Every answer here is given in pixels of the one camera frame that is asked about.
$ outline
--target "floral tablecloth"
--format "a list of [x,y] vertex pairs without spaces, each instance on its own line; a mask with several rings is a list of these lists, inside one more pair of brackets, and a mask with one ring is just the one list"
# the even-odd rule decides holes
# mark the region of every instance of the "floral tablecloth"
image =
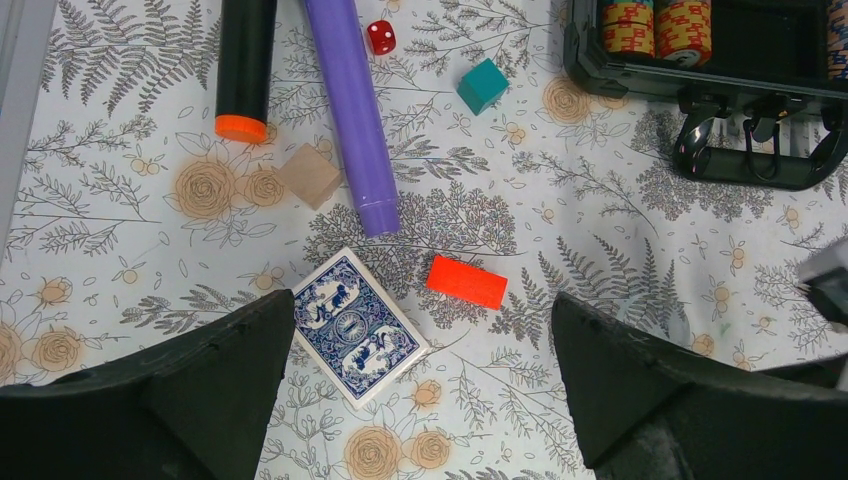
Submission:
[[[548,333],[561,290],[739,368],[848,348],[793,289],[797,263],[848,233],[848,169],[799,193],[681,180],[673,105],[561,74],[561,0],[357,1],[399,39],[370,59],[404,219],[377,239],[346,189],[314,212],[270,174],[303,143],[340,161],[300,2],[279,4],[271,139],[255,146],[213,134],[220,2],[58,4],[0,270],[0,385],[171,338],[343,246],[433,348],[353,411],[295,344],[262,480],[591,478]],[[485,57],[511,88],[474,117],[454,87]],[[801,154],[820,135],[789,133]],[[508,277],[501,310],[428,291],[435,253]]]

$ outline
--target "case handle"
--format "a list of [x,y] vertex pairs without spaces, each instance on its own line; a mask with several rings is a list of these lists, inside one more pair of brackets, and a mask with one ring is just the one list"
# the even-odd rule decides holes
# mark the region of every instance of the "case handle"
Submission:
[[780,155],[779,123],[774,124],[774,153],[751,149],[757,120],[746,120],[746,151],[708,147],[713,121],[721,108],[700,105],[690,110],[674,145],[672,161],[678,172],[690,180],[760,186],[781,190],[806,190],[819,184],[839,166],[848,154],[848,111],[843,104],[838,112],[822,112],[827,136],[809,158]]

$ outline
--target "teal cube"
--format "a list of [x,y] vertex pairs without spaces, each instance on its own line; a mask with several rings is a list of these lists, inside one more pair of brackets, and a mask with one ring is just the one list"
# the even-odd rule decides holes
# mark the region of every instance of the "teal cube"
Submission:
[[491,107],[509,87],[509,82],[491,59],[485,59],[462,77],[456,93],[474,115]]

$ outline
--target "purple tube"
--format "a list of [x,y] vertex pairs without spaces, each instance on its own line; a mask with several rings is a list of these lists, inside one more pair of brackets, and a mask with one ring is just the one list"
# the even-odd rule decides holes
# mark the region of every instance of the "purple tube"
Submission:
[[365,235],[400,231],[397,187],[354,0],[304,0]]

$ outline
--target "orange rectangular block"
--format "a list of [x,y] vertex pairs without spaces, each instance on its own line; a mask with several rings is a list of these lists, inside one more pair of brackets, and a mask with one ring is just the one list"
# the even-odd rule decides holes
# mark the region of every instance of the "orange rectangular block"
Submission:
[[436,255],[427,288],[498,310],[506,293],[506,278]]

